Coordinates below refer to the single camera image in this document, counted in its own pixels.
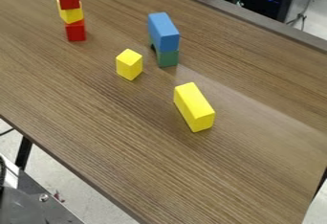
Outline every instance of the metal stand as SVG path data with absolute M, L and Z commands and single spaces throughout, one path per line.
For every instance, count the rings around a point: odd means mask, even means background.
M 25 170 L 25 167 L 26 167 L 27 162 L 30 157 L 32 145 L 33 145 L 33 143 L 29 139 L 27 139 L 26 137 L 23 137 L 23 140 L 22 140 L 19 150 L 18 150 L 16 161 L 15 161 L 15 164 L 22 170 Z
M 325 171 L 323 172 L 323 175 L 321 177 L 321 180 L 319 182 L 319 185 L 316 188 L 316 193 L 313 197 L 313 199 L 316 197 L 316 195 L 318 194 L 318 192 L 320 191 L 322 185 L 324 184 L 324 182 L 327 180 L 327 168 L 325 169 Z

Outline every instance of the green block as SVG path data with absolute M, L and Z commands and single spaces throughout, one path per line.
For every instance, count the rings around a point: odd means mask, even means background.
M 177 66 L 179 59 L 179 51 L 175 52 L 158 52 L 157 48 L 154 44 L 154 41 L 149 35 L 149 45 L 154 47 L 156 55 L 157 55 L 157 63 L 159 67 L 169 67 L 169 66 Z

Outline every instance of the gray floor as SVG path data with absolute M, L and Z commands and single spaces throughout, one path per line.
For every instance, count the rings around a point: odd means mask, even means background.
M 306 13 L 308 18 L 304 31 L 327 40 L 326 6 L 327 0 L 313 0 Z M 0 132 L 8 128 L 9 126 L 6 123 L 0 121 Z M 0 152 L 11 161 L 14 161 L 20 139 L 21 135 L 16 131 L 1 137 Z M 60 197 L 65 200 L 64 205 L 85 223 L 137 223 L 36 146 L 33 148 L 27 172 L 50 192 L 55 193 L 58 190 Z M 327 184 L 324 185 L 322 191 L 309 208 L 303 223 L 327 223 Z

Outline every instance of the blue rectangular block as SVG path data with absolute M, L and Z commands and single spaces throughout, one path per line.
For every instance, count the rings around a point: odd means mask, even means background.
M 150 13 L 148 31 L 160 52 L 179 50 L 180 33 L 166 12 Z

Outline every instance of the yellow cube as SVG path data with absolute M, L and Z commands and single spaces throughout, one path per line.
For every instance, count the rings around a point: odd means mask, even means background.
M 120 76 L 133 80 L 143 70 L 142 55 L 127 49 L 116 57 L 116 70 Z
M 60 7 L 59 0 L 56 0 L 56 5 L 58 7 L 60 17 L 67 24 L 72 24 L 72 23 L 80 21 L 84 18 L 84 13 L 83 13 L 83 9 L 82 9 L 82 5 L 81 5 L 80 1 L 79 1 L 79 8 L 77 8 L 77 9 L 62 10 Z
M 175 87 L 174 103 L 193 132 L 213 126 L 215 111 L 194 82 Z

